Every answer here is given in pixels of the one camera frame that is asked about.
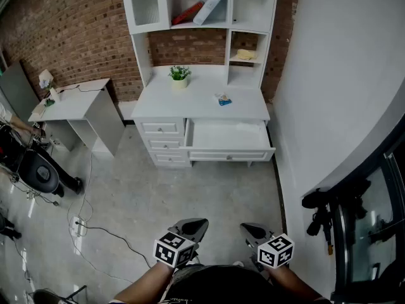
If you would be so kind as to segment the person's left forearm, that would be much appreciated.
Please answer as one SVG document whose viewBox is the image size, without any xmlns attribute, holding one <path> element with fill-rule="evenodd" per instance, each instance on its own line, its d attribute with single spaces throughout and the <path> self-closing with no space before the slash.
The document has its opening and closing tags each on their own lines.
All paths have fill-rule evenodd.
<svg viewBox="0 0 405 304">
<path fill-rule="evenodd" d="M 157 304 L 169 285 L 174 269 L 157 262 L 140 279 L 119 292 L 110 303 Z"/>
</svg>

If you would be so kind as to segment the white power strip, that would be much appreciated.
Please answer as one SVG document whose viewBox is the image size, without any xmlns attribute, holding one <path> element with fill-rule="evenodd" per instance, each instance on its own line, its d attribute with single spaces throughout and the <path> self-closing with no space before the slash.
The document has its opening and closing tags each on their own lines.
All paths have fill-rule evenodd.
<svg viewBox="0 0 405 304">
<path fill-rule="evenodd" d="M 78 216 L 73 216 L 70 219 L 70 234 L 73 237 L 83 237 L 87 234 L 87 226 L 85 222 Z"/>
</svg>

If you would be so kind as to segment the white glass cabinet door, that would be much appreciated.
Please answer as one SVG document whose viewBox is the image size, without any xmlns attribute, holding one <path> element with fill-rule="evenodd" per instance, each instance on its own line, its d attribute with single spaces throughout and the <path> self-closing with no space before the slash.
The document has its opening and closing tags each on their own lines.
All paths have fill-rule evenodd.
<svg viewBox="0 0 405 304">
<path fill-rule="evenodd" d="M 167 0 L 123 0 L 131 34 L 168 30 Z"/>
</svg>

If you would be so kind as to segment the white table lamp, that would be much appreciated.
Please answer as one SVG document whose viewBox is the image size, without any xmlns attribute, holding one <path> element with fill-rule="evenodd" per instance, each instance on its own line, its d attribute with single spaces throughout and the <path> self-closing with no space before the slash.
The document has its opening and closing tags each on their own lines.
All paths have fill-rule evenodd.
<svg viewBox="0 0 405 304">
<path fill-rule="evenodd" d="M 53 86 L 54 86 L 54 90 L 56 91 L 55 85 L 54 85 L 54 77 L 51 74 L 51 72 L 47 69 L 43 70 L 40 74 L 39 74 L 39 85 L 40 85 L 40 81 L 41 80 L 52 80 L 53 81 Z M 54 95 L 55 97 L 55 103 L 59 103 L 60 102 L 60 98 L 58 93 L 56 92 L 56 94 Z"/>
</svg>

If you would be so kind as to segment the person's right forearm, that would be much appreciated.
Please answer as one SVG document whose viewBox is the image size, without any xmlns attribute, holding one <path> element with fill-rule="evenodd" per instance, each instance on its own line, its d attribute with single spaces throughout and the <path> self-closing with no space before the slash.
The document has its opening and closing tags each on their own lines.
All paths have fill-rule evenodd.
<svg viewBox="0 0 405 304">
<path fill-rule="evenodd" d="M 267 268 L 270 277 L 284 290 L 293 294 L 297 299 L 312 302 L 320 300 L 322 295 L 302 281 L 286 265 L 278 268 Z"/>
</svg>

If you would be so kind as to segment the black office chair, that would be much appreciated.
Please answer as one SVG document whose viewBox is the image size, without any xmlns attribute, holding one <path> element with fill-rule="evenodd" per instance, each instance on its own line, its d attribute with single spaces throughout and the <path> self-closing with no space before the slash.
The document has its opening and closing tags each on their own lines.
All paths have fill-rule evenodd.
<svg viewBox="0 0 405 304">
<path fill-rule="evenodd" d="M 56 169 L 34 150 L 27 150 L 22 157 L 17 173 L 27 186 L 40 193 L 55 193 L 59 186 Z"/>
</svg>

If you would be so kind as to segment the wide white drawer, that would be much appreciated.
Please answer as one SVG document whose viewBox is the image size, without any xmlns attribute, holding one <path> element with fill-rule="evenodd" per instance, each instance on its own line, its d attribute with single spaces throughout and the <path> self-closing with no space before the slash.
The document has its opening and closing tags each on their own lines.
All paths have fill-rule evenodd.
<svg viewBox="0 0 405 304">
<path fill-rule="evenodd" d="M 275 152 L 262 120 L 188 119 L 180 152 L 190 161 L 268 162 Z"/>
</svg>

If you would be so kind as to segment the red book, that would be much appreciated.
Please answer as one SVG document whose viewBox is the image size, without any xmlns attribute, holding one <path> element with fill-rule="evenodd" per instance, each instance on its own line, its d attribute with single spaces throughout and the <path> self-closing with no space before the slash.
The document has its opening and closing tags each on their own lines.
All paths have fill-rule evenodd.
<svg viewBox="0 0 405 304">
<path fill-rule="evenodd" d="M 190 8 L 182 11 L 180 14 L 174 16 L 171 20 L 172 25 L 178 25 L 180 23 L 192 20 L 200 9 L 204 6 L 203 1 L 198 1 L 196 4 L 192 5 Z"/>
</svg>

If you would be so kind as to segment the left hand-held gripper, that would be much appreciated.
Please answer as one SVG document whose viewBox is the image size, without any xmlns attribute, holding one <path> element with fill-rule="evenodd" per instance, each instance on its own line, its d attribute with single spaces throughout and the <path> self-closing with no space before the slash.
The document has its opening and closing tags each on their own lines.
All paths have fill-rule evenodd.
<svg viewBox="0 0 405 304">
<path fill-rule="evenodd" d="M 206 218 L 188 218 L 178 221 L 173 228 L 180 233 L 189 233 L 190 240 L 173 232 L 166 232 L 164 236 L 154 241 L 153 257 L 171 268 L 186 264 L 197 250 L 206 231 L 209 221 Z"/>
</svg>

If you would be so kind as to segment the green plant in cream pot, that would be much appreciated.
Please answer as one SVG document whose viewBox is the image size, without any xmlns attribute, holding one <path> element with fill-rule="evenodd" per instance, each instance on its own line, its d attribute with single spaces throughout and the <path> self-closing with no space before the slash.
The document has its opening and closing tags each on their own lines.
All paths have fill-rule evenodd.
<svg viewBox="0 0 405 304">
<path fill-rule="evenodd" d="M 191 75 L 188 66 L 175 65 L 170 67 L 169 76 L 174 89 L 185 89 L 188 86 L 188 76 Z"/>
</svg>

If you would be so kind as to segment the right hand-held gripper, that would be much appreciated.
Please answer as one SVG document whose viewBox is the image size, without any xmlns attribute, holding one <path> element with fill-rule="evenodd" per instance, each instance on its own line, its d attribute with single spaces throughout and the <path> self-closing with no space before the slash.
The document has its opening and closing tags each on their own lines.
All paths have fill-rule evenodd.
<svg viewBox="0 0 405 304">
<path fill-rule="evenodd" d="M 273 232 L 263 224 L 240 224 L 240 231 L 246 243 L 257 247 L 257 262 L 271 269 L 277 269 L 289 263 L 294 256 L 294 242 L 286 234 L 272 237 Z"/>
</svg>

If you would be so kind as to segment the pale flowers in vase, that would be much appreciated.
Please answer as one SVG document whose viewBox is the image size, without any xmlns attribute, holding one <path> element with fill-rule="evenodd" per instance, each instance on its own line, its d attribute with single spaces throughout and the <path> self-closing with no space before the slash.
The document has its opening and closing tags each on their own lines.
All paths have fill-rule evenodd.
<svg viewBox="0 0 405 304">
<path fill-rule="evenodd" d="M 49 92 L 50 97 L 45 99 L 45 107 L 52 106 L 55 104 L 55 97 L 56 91 L 54 90 L 53 81 L 52 80 L 41 80 L 40 81 L 40 88 L 45 89 Z"/>
</svg>

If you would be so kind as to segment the white desk with hutch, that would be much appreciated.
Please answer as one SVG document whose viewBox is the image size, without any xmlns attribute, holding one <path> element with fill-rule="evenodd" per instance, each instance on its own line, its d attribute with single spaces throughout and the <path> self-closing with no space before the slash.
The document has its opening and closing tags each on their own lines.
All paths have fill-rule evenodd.
<svg viewBox="0 0 405 304">
<path fill-rule="evenodd" d="M 219 65 L 195 65 L 185 58 L 159 66 L 151 59 L 152 49 L 147 42 L 149 34 L 164 30 L 131 34 L 137 66 L 142 79 L 143 90 L 132 112 L 132 118 L 149 152 L 176 152 L 173 150 L 153 151 L 146 143 L 147 137 L 181 137 L 184 139 L 188 119 L 253 121 L 267 124 L 270 116 L 261 92 L 265 66 L 270 50 L 271 34 L 277 0 L 227 0 L 227 17 L 224 22 L 206 22 L 196 25 L 192 20 L 172 25 L 174 16 L 190 8 L 198 1 L 167 0 L 170 27 L 167 31 L 181 29 L 224 30 L 225 58 Z M 238 49 L 256 52 L 255 60 L 240 60 Z M 189 67 L 188 86 L 174 89 L 170 67 Z M 231 104 L 220 106 L 214 95 L 225 93 Z M 145 134 L 141 122 L 176 122 L 183 125 L 184 133 L 179 136 Z"/>
</svg>

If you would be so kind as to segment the black stool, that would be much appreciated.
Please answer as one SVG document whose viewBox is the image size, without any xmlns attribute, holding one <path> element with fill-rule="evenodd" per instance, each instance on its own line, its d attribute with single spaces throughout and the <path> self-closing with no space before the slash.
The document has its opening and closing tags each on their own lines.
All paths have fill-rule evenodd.
<svg viewBox="0 0 405 304">
<path fill-rule="evenodd" d="M 78 304 L 73 297 L 84 291 L 86 288 L 87 286 L 84 285 L 67 297 L 62 297 L 46 289 L 38 289 L 31 294 L 31 298 L 34 304 Z"/>
</svg>

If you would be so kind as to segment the small white desk drawer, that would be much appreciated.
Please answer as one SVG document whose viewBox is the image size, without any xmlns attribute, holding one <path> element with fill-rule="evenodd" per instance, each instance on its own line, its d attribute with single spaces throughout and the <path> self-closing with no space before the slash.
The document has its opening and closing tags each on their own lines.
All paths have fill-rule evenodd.
<svg viewBox="0 0 405 304">
<path fill-rule="evenodd" d="M 153 162 L 157 166 L 190 167 L 190 161 L 176 152 L 151 152 Z"/>
<path fill-rule="evenodd" d="M 183 146 L 184 139 L 181 137 L 147 137 L 145 143 L 153 151 L 173 150 Z"/>
<path fill-rule="evenodd" d="M 184 133 L 183 125 L 176 122 L 141 122 L 145 134 L 179 136 Z"/>
</svg>

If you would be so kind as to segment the grey cabinet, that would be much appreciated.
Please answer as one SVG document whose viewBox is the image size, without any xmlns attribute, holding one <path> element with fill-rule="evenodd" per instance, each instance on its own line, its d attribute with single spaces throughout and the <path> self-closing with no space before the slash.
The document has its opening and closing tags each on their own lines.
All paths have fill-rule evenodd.
<svg viewBox="0 0 405 304">
<path fill-rule="evenodd" d="M 20 61 L 13 63 L 0 77 L 0 102 L 26 124 L 39 104 Z"/>
</svg>

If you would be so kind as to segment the person's black shirt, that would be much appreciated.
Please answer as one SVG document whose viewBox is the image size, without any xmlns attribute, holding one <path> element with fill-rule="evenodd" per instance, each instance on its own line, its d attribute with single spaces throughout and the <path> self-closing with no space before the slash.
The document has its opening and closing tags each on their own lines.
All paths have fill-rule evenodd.
<svg viewBox="0 0 405 304">
<path fill-rule="evenodd" d="M 317 296 L 301 299 L 274 286 L 259 272 L 237 265 L 187 265 L 174 273 L 160 303 L 166 304 L 332 304 Z"/>
</svg>

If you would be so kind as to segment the dark framed glass door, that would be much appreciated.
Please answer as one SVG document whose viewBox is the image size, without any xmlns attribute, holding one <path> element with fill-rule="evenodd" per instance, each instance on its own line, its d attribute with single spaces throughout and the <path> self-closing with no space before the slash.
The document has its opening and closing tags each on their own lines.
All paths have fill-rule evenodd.
<svg viewBox="0 0 405 304">
<path fill-rule="evenodd" d="M 338 304 L 405 304 L 405 115 L 333 188 Z"/>
</svg>

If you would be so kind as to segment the small white side table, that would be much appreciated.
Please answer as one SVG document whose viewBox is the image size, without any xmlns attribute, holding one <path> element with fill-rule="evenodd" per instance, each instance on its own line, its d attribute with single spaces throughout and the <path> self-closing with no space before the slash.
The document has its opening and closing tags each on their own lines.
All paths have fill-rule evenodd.
<svg viewBox="0 0 405 304">
<path fill-rule="evenodd" d="M 109 79 L 72 84 L 57 89 L 60 102 L 46 107 L 29 122 L 43 122 L 57 148 L 71 151 L 81 141 L 98 156 L 115 156 L 125 126 L 109 95 Z"/>
</svg>

